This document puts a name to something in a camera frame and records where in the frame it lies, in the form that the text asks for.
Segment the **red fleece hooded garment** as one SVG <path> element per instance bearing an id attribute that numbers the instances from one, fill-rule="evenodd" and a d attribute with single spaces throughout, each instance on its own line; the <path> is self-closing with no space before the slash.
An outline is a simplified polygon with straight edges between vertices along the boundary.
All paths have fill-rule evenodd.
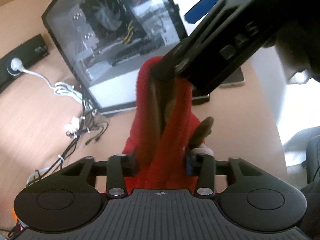
<path id="1" fill-rule="evenodd" d="M 138 73 L 136 114 L 123 153 L 133 154 L 138 172 L 126 177 L 128 192 L 134 189 L 195 190 L 197 177 L 187 174 L 185 155 L 213 155 L 204 144 L 214 118 L 200 121 L 191 111 L 191 85 L 185 79 L 158 83 L 150 74 L 161 57 L 148 59 Z"/>

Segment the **glass-sided computer tower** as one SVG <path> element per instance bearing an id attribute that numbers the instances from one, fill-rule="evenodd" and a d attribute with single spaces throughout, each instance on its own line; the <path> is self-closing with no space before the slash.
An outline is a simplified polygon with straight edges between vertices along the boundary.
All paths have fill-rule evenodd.
<path id="1" fill-rule="evenodd" d="M 103 115 L 134 109 L 143 63 L 187 36 L 173 0 L 52 0 L 42 20 Z"/>

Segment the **grey office chair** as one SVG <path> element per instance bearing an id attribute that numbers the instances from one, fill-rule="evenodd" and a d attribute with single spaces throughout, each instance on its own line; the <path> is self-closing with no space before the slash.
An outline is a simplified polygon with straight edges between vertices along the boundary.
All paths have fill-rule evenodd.
<path id="1" fill-rule="evenodd" d="M 283 146 L 287 182 L 299 189 L 307 200 L 300 230 L 319 239 L 319 127 L 297 132 Z"/>

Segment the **white power plug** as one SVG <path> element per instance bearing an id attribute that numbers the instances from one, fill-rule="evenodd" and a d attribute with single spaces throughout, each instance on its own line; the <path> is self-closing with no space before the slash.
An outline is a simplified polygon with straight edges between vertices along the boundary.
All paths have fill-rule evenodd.
<path id="1" fill-rule="evenodd" d="M 17 57 L 13 58 L 7 66 L 7 71 L 11 76 L 19 76 L 24 72 L 22 61 Z"/>

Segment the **black wall socket strip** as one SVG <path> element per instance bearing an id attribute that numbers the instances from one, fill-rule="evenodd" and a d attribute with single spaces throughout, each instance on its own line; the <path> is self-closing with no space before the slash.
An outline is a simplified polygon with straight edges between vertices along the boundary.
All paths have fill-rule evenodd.
<path id="1" fill-rule="evenodd" d="M 48 47 L 42 35 L 38 34 L 3 56 L 1 58 L 1 93 L 21 75 L 21 72 L 11 67 L 14 58 L 20 59 L 25 69 L 29 69 L 47 55 L 49 55 Z"/>

